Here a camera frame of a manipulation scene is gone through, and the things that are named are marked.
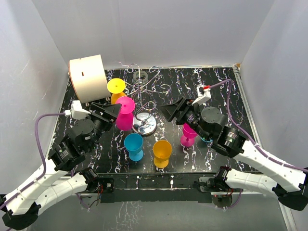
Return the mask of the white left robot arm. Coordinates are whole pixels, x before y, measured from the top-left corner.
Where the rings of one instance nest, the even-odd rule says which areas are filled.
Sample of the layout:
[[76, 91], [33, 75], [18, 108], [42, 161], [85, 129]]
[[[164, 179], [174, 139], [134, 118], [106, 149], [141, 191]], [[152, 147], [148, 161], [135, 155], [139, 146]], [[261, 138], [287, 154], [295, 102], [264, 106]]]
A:
[[82, 108], [80, 101], [73, 101], [71, 108], [59, 116], [76, 119], [60, 143], [44, 156], [39, 141], [38, 122], [35, 137], [42, 165], [20, 186], [0, 196], [3, 223], [9, 229], [23, 230], [33, 224], [46, 209], [63, 199], [84, 191], [99, 188], [99, 176], [88, 167], [71, 178], [54, 185], [85, 160], [85, 154], [94, 150], [104, 132], [114, 125], [121, 110], [120, 104], [91, 103], [90, 109]]

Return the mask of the pink wine glass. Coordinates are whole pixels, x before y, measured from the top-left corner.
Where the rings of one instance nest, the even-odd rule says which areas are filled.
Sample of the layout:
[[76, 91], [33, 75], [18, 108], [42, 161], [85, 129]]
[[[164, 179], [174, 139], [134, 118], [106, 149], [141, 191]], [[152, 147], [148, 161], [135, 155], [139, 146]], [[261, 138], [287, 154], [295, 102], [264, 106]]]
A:
[[116, 120], [116, 126], [123, 131], [131, 130], [133, 127], [133, 111], [135, 102], [129, 97], [121, 97], [116, 103], [121, 104], [120, 113]]
[[182, 136], [180, 138], [181, 145], [185, 147], [193, 146], [197, 135], [198, 134], [192, 128], [190, 128], [188, 124], [184, 124], [182, 126]]

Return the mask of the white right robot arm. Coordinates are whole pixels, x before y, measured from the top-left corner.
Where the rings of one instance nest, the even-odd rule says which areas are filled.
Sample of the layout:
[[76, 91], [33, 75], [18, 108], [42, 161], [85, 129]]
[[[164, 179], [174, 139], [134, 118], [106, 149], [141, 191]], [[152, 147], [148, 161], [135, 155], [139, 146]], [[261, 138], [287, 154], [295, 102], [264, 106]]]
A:
[[206, 182], [198, 181], [200, 187], [212, 191], [255, 191], [277, 197], [281, 204], [297, 211], [307, 206], [307, 169], [297, 169], [263, 151], [238, 129], [227, 126], [228, 117], [219, 109], [206, 107], [200, 110], [192, 100], [186, 98], [173, 104], [160, 105], [158, 109], [168, 122], [175, 119], [177, 125], [187, 124], [201, 138], [211, 140], [211, 147], [217, 153], [260, 171], [258, 175], [220, 167], [214, 178]]

